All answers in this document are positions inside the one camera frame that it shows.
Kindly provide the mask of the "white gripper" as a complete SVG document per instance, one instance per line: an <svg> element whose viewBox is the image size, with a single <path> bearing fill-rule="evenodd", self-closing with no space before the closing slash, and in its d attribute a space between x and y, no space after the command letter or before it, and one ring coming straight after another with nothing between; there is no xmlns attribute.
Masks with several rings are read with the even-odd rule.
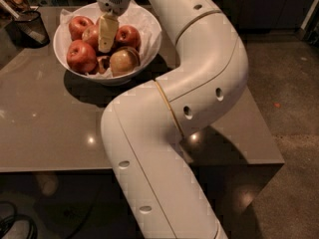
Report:
<svg viewBox="0 0 319 239"><path fill-rule="evenodd" d="M103 12L121 16L129 8L131 0L97 0L97 3ZM99 51L102 53L111 51L119 28L118 18L108 14L102 15L99 19L98 44Z"/></svg>

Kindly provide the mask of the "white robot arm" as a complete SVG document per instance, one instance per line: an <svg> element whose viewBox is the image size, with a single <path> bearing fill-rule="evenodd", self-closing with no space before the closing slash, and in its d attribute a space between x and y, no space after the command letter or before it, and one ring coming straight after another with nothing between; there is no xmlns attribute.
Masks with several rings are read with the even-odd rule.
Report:
<svg viewBox="0 0 319 239"><path fill-rule="evenodd" d="M179 144L236 104L247 54L211 0L149 1L179 65L108 104L106 154L145 239L227 239Z"/></svg>

